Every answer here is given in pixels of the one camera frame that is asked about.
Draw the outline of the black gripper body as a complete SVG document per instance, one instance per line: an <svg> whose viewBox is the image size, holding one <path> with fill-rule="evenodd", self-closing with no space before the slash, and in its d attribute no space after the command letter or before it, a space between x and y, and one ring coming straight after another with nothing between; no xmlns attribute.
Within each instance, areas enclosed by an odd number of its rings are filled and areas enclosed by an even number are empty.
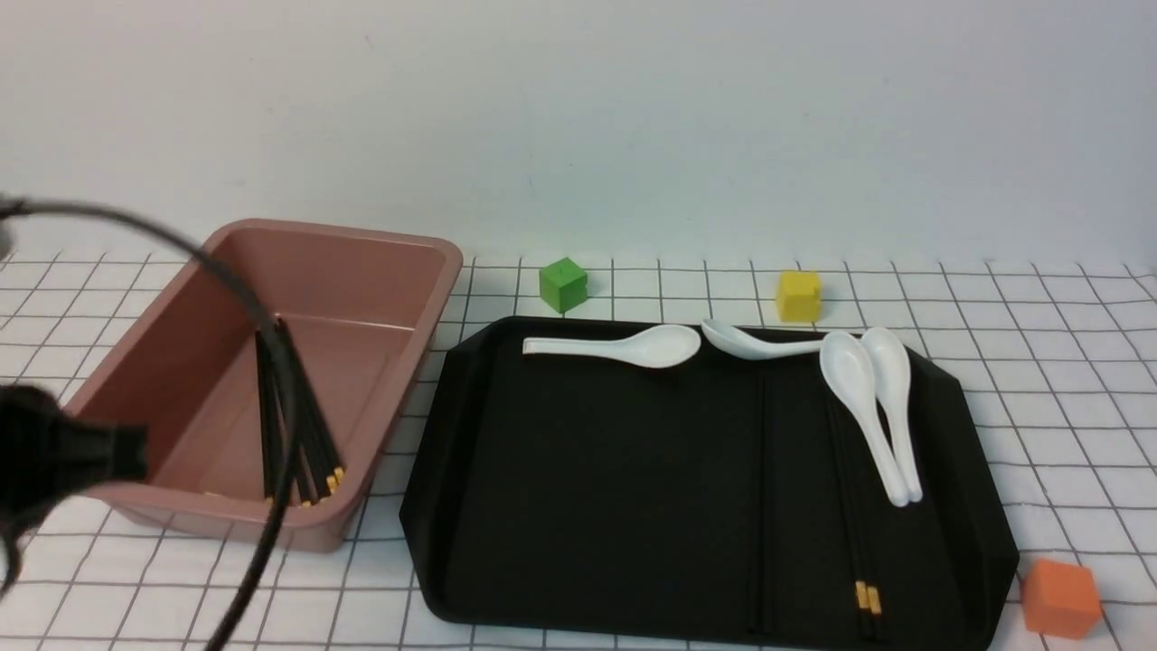
<svg viewBox="0 0 1157 651"><path fill-rule="evenodd" d="M95 486L148 478L143 426L86 423L54 395L29 384L1 391L3 593L24 564L19 540L62 500Z"/></svg>

